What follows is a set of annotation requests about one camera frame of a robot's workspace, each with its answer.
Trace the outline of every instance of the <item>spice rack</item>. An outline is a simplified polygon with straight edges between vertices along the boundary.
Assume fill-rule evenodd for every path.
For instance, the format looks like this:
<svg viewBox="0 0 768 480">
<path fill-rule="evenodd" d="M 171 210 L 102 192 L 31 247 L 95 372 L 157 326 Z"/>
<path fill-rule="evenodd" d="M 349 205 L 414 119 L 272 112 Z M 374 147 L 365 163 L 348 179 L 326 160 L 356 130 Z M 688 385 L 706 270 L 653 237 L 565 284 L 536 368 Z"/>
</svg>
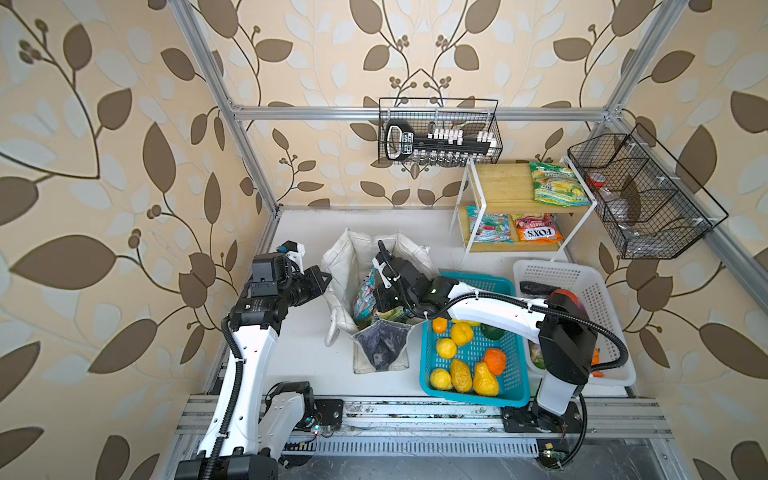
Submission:
<svg viewBox="0 0 768 480">
<path fill-rule="evenodd" d="M 582 207 L 556 207 L 533 200 L 533 181 L 531 178 L 531 169 L 527 163 L 500 163 L 475 165 L 468 162 L 464 170 L 462 185 L 466 184 L 465 189 L 459 192 L 456 200 L 453 218 L 449 232 L 452 233 L 456 224 L 461 228 L 462 241 L 465 251 L 458 269 L 461 270 L 470 252 L 476 253 L 501 253 L 501 252 L 549 252 L 552 253 L 551 260 L 554 261 L 560 255 L 571 238 L 579 231 L 584 222 L 592 214 L 597 202 L 592 193 L 587 188 L 584 179 L 574 169 L 570 159 L 563 157 L 561 160 L 563 166 L 571 168 L 587 193 L 590 199 L 590 205 Z M 464 201 L 465 192 L 469 190 L 471 195 L 469 202 Z M 517 241 L 513 237 L 514 243 L 476 243 L 475 237 L 480 222 L 472 228 L 469 223 L 469 214 L 467 206 L 474 204 L 478 208 L 478 218 L 486 214 L 583 214 L 576 227 L 560 243 L 536 244 Z"/>
</svg>

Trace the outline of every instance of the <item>white plastic basket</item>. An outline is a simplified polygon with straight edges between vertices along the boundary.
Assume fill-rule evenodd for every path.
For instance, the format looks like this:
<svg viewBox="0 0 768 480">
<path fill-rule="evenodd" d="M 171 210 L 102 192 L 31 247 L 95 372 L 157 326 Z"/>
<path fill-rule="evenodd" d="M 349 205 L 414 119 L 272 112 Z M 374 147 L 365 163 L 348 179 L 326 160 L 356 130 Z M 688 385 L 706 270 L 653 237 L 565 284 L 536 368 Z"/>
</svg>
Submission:
<svg viewBox="0 0 768 480">
<path fill-rule="evenodd" d="M 515 275 L 515 292 L 519 296 L 520 282 L 538 282 L 556 286 L 575 293 L 584 304 L 589 320 L 604 326 L 613 332 L 626 345 L 624 332 L 611 302 L 611 297 L 605 288 L 603 277 L 597 270 L 590 266 L 576 265 L 575 263 L 547 262 L 542 260 L 518 260 L 513 267 Z M 531 361 L 531 352 L 528 342 L 525 344 L 525 361 L 528 370 L 534 374 L 544 375 L 545 371 L 538 368 Z M 600 350 L 600 361 L 608 362 L 619 357 L 616 346 L 602 335 L 598 335 L 596 348 Z M 605 377 L 590 376 L 592 385 L 630 386 L 637 379 L 634 371 L 632 357 L 621 368 L 604 370 Z"/>
</svg>

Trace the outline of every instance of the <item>black wire basket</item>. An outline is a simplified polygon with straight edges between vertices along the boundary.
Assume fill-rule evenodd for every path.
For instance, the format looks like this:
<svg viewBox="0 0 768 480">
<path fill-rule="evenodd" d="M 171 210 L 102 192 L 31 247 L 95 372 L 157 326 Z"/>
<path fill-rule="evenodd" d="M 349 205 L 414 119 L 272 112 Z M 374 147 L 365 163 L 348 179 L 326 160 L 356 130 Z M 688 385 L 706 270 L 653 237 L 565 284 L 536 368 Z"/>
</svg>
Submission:
<svg viewBox="0 0 768 480">
<path fill-rule="evenodd" d="M 379 165 L 495 164 L 503 149 L 497 106 L 474 98 L 380 98 Z"/>
<path fill-rule="evenodd" d="M 657 162 L 652 147 L 670 159 L 673 173 Z M 568 156 L 597 199 L 595 210 L 623 259 L 676 258 L 728 218 L 642 124 L 629 134 L 602 134 L 576 144 Z"/>
</svg>

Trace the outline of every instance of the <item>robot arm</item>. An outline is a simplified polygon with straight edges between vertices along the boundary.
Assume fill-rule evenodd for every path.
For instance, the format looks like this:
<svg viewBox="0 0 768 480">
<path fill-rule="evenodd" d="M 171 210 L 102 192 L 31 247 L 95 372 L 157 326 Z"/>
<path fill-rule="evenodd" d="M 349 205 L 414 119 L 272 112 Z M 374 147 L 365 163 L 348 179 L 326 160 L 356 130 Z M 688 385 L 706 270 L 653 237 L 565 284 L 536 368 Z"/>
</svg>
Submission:
<svg viewBox="0 0 768 480">
<path fill-rule="evenodd" d="M 197 457 L 179 464 L 176 480 L 276 478 L 276 460 L 291 432 L 316 424 L 308 382 L 274 386 L 259 421 L 263 377 L 288 308 L 322 295 L 331 280 L 317 265 L 304 270 L 304 251 L 300 243 L 285 242 L 253 258 L 250 281 L 221 326 L 230 356 L 214 419 Z"/>
</svg>

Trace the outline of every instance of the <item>wall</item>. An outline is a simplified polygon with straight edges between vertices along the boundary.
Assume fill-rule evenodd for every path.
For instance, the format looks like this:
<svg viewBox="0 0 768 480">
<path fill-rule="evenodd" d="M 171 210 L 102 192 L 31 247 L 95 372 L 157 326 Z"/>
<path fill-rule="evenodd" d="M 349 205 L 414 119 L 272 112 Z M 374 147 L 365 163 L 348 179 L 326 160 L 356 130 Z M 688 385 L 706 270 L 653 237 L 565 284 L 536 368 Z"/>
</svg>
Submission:
<svg viewBox="0 0 768 480">
<path fill-rule="evenodd" d="M 275 197 L 284 205 L 448 207 L 462 182 L 461 168 L 379 163 L 377 127 L 371 124 L 254 121 L 247 127 Z M 499 127 L 503 160 L 535 161 L 537 155 L 559 160 L 587 133 L 584 122 L 501 122 Z"/>
<path fill-rule="evenodd" d="M 0 1 L 0 477 L 157 473 L 266 220 L 164 3 Z"/>
<path fill-rule="evenodd" d="M 429 97 L 449 105 L 458 102 L 445 98 L 472 97 L 532 108 L 602 106 L 658 6 L 652 0 L 192 4 L 238 104 L 375 107 L 381 97 L 403 104 Z M 558 159 L 585 136 L 582 125 L 503 124 L 502 158 L 534 160 L 549 142 L 554 149 L 545 157 Z M 368 124 L 246 126 L 285 205 L 445 206 L 451 201 L 444 193 L 461 181 L 460 169 L 377 170 L 376 133 Z M 281 164 L 290 158 L 273 141 L 273 129 L 287 139 L 291 156 L 316 163 L 298 172 L 298 164 Z"/>
<path fill-rule="evenodd" d="M 730 212 L 721 227 L 764 265 L 768 5 L 693 0 L 625 117 L 655 131 Z M 672 261 L 618 261 L 597 220 L 575 259 L 606 276 L 644 396 L 661 401 L 704 480 L 768 476 L 768 316 L 703 242 Z"/>
</svg>

